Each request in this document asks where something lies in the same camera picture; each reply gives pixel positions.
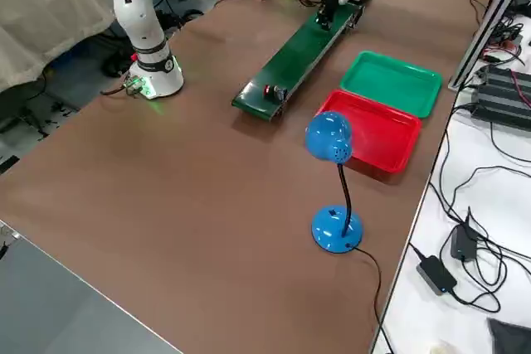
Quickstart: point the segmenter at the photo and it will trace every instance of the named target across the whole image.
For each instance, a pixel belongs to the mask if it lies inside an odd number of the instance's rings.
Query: brown table
[[[335,166],[304,149],[304,128],[360,51],[448,80],[475,22],[468,0],[373,0],[281,121],[232,108],[310,13],[237,0],[189,23],[172,41],[183,91],[156,106],[93,101],[2,176],[0,217],[186,353],[366,352],[376,270],[313,242],[312,216],[343,194]],[[380,304],[453,99],[441,90],[398,182],[346,172],[361,247],[382,266]]]

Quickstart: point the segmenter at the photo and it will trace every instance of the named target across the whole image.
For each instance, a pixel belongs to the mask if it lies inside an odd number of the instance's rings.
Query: white table
[[[525,21],[520,58],[527,66],[518,61],[505,66],[531,73],[531,50],[527,46],[531,39],[531,20],[522,17],[519,21]],[[491,54],[501,59],[507,57],[501,52]],[[476,68],[480,66],[482,63],[478,62]],[[468,102],[470,92],[465,90],[457,104]],[[452,117],[448,134],[451,153],[444,168],[443,190],[450,201],[454,188],[477,167],[502,165],[531,173],[531,163],[515,162],[499,153],[490,141],[489,124],[472,119],[467,111],[458,111]],[[531,158],[531,133],[495,124],[494,139],[504,151],[520,158]],[[436,187],[445,155],[446,144],[443,142],[431,176]],[[468,206],[493,241],[531,256],[531,179],[503,170],[478,172],[472,182],[457,194],[455,209],[461,217],[465,217]],[[412,227],[411,242],[426,256],[438,255],[454,226],[455,223],[443,212],[434,191],[426,186],[416,223]],[[443,259],[458,281],[455,290],[460,297],[471,300],[482,292],[465,274],[460,262],[450,257],[450,245],[446,247]],[[528,268],[531,267],[529,262],[522,261]],[[514,262],[506,262],[509,275],[497,293],[501,311],[496,314],[465,307],[449,294],[437,297],[417,273],[419,262],[412,249],[406,250],[388,302],[383,325],[395,354],[428,354],[441,344],[446,344],[449,348],[447,352],[451,354],[491,353],[492,339],[487,317],[531,327],[531,280]],[[494,276],[494,267],[483,264],[484,269],[491,271],[489,276]],[[469,269],[477,275],[472,264]],[[491,298],[482,298],[478,304],[489,308],[494,306]],[[380,333],[373,353],[388,352]]]

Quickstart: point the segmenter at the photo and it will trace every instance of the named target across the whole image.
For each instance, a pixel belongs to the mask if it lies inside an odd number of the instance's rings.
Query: white curtain
[[[113,0],[0,0],[0,91],[35,80],[44,66],[114,20]]]

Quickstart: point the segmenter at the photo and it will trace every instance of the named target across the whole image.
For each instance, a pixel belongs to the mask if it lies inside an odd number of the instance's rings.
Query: black plug
[[[458,225],[451,233],[451,257],[462,261],[474,260],[478,249],[478,231],[469,225],[469,213],[466,215],[465,223]]]
[[[485,61],[485,62],[489,62],[489,63],[492,63],[492,64],[496,64],[498,62],[501,62],[501,59],[498,58],[498,57],[494,57],[494,56],[489,56],[488,54],[483,56],[482,57],[482,60]]]
[[[426,257],[411,243],[409,245],[415,250],[415,253],[417,253],[417,256],[421,260],[421,263],[417,266],[417,271],[431,290],[437,296],[451,292],[457,285],[457,281],[443,263],[435,256]]]

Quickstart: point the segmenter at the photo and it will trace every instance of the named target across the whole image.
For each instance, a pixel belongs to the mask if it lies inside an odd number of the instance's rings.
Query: plastic tray
[[[330,93],[318,113],[337,111],[353,130],[353,158],[388,173],[401,172],[415,147],[421,120],[343,90]]]
[[[442,85],[441,75],[372,51],[362,51],[341,88],[425,118]]]

